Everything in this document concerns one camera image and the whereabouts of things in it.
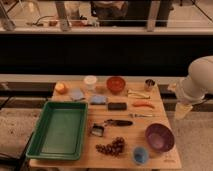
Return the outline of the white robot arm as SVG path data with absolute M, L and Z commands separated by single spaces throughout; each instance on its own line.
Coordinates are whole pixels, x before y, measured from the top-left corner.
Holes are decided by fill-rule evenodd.
M 203 102 L 207 93 L 213 95 L 213 56 L 194 60 L 188 67 L 188 75 L 176 83 L 178 102 L 174 117 L 183 119 L 194 105 Z

